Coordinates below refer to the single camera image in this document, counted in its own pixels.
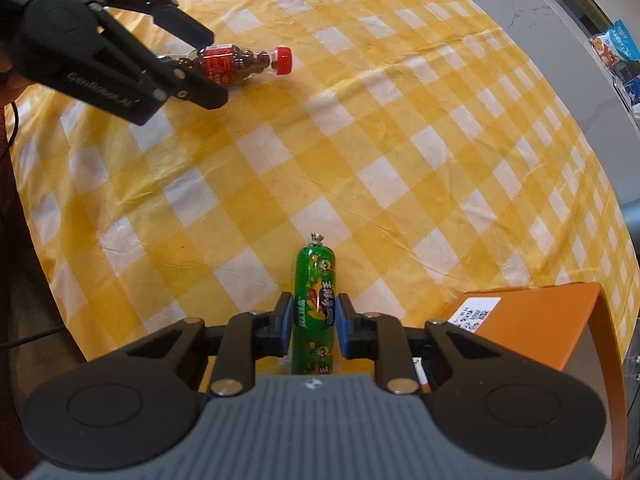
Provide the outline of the green sausage stick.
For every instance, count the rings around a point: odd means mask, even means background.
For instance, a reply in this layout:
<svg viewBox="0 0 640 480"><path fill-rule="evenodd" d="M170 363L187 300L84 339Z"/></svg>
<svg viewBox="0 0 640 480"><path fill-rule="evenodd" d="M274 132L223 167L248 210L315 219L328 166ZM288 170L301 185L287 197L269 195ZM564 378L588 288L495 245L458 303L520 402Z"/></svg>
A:
<svg viewBox="0 0 640 480"><path fill-rule="evenodd" d="M333 370L336 260L324 237L312 233L295 267L292 373L327 375Z"/></svg>

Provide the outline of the small cola bottle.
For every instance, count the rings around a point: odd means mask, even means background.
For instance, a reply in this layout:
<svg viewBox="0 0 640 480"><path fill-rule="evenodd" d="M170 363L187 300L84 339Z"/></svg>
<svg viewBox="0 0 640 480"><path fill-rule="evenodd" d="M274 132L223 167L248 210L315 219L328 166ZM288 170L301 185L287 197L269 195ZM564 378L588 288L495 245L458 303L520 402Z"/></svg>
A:
<svg viewBox="0 0 640 480"><path fill-rule="evenodd" d="M160 60L190 70L221 86L235 86L263 73L288 76L293 69L293 52L285 46L253 51L236 44L213 44L189 54L164 55Z"/></svg>

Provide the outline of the orange cardboard box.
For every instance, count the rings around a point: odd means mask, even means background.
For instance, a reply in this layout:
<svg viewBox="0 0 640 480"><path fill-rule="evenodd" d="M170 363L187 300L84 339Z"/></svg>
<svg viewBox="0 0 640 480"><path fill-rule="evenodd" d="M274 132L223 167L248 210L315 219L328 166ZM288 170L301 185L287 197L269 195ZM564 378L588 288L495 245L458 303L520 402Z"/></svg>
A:
<svg viewBox="0 0 640 480"><path fill-rule="evenodd" d="M587 457L623 478L626 394L600 284L470 290L445 318L426 330L422 367L455 444L514 469Z"/></svg>

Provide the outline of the yellow checkered tablecloth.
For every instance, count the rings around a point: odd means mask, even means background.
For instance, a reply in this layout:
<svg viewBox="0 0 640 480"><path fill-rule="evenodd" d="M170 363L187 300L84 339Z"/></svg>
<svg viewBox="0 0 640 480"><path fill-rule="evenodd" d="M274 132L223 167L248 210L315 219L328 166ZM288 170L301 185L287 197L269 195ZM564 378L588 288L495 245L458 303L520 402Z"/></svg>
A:
<svg viewBox="0 0 640 480"><path fill-rule="evenodd" d="M140 127L40 86L6 111L36 254L87 358L269 307L314 232L359 309L421 325L468 290L594 281L628 348L639 267L612 185L476 3L179 2L221 41L291 48L292 73Z"/></svg>

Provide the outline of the blue snack bag on counter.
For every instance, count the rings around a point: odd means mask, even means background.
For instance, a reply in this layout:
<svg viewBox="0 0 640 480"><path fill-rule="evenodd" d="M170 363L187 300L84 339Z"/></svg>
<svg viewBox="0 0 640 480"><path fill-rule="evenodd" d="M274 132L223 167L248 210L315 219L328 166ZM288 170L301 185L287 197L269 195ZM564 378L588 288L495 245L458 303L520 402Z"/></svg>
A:
<svg viewBox="0 0 640 480"><path fill-rule="evenodd" d="M592 36L589 42L607 68L640 60L639 48L623 20L615 21L605 32Z"/></svg>

